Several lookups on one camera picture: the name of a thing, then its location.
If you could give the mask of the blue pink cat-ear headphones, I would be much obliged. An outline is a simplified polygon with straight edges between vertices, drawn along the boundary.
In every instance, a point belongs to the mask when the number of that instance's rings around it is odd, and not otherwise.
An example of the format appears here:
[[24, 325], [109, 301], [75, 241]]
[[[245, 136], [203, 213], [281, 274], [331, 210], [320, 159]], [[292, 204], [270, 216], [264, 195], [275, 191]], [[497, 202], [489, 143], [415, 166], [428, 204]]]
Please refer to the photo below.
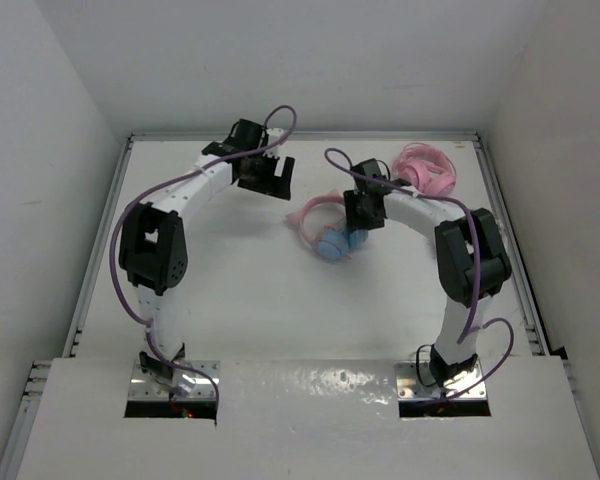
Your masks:
[[[325, 224], [320, 230], [308, 230], [306, 218], [321, 207], [333, 206], [341, 216], [334, 222]], [[286, 215], [288, 225], [293, 227], [305, 246], [323, 260], [338, 262], [346, 260], [369, 238], [367, 230], [352, 230], [347, 226], [344, 212], [344, 197], [337, 189], [309, 199], [301, 208]]]

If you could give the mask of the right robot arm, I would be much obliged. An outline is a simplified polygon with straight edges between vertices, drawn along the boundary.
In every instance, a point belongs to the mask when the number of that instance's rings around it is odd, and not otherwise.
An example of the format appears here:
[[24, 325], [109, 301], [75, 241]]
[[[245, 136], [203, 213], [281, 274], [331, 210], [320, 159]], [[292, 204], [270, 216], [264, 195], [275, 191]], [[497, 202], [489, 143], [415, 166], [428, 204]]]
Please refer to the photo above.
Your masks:
[[476, 341], [486, 300], [510, 278], [511, 263], [493, 214], [462, 202], [420, 194], [382, 175], [379, 161], [349, 167], [355, 187], [344, 192], [351, 230], [382, 228], [387, 220], [433, 242], [446, 307], [440, 333], [430, 347], [429, 371], [443, 386], [477, 361]]

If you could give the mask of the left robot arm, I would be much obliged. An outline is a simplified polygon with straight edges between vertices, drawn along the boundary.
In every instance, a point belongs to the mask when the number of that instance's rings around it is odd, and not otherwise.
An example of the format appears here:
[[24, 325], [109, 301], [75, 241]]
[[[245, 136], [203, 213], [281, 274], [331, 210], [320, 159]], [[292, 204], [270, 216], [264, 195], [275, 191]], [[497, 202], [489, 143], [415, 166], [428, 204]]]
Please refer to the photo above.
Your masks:
[[193, 167], [175, 181], [134, 200], [116, 225], [118, 265], [138, 301], [132, 317], [145, 328], [141, 367], [166, 383], [182, 365], [184, 343], [166, 303], [188, 268], [186, 227], [207, 203], [231, 185], [288, 200], [295, 160], [277, 148], [288, 132], [240, 119], [221, 142], [205, 146]]

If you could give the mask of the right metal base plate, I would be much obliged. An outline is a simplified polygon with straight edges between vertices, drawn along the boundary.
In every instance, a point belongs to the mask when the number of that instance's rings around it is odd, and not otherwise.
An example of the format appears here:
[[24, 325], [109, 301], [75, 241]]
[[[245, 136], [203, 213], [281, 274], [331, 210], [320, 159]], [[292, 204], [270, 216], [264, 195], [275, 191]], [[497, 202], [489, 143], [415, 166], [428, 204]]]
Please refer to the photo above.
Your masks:
[[442, 387], [434, 382], [429, 361], [421, 359], [394, 365], [396, 390], [401, 402], [434, 400], [439, 397], [452, 401], [487, 401], [487, 388], [483, 380], [480, 362], [467, 371], [462, 371], [446, 380]]

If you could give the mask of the metal base plate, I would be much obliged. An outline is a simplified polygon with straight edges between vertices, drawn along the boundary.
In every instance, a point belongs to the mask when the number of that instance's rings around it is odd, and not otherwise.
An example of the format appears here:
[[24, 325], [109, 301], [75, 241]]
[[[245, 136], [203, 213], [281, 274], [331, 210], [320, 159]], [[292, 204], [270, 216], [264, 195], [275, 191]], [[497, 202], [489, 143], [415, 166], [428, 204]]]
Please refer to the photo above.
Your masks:
[[152, 373], [135, 361], [129, 383], [127, 399], [129, 401], [167, 401], [169, 395], [179, 402], [214, 402], [216, 393], [212, 382], [219, 385], [219, 364], [207, 368], [204, 363], [191, 363], [189, 367], [200, 369], [210, 379], [190, 371], [176, 370], [171, 380]]
[[396, 390], [401, 402], [434, 400], [439, 397], [452, 401], [487, 401], [487, 388], [483, 380], [480, 362], [467, 371], [462, 371], [446, 380], [442, 387], [434, 382], [429, 361], [421, 359], [394, 365]]

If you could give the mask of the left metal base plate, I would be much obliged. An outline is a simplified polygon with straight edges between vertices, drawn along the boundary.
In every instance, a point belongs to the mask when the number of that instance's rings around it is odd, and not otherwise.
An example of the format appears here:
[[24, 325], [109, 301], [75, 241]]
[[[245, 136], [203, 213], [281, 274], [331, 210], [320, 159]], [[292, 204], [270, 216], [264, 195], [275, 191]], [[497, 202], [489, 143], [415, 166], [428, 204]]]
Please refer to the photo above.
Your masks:
[[191, 363], [189, 367], [200, 369], [210, 379], [190, 371], [176, 370], [171, 380], [152, 373], [135, 361], [129, 383], [127, 399], [129, 401], [167, 401], [169, 395], [179, 402], [214, 402], [216, 393], [212, 382], [219, 385], [219, 364], [207, 368], [204, 363]]

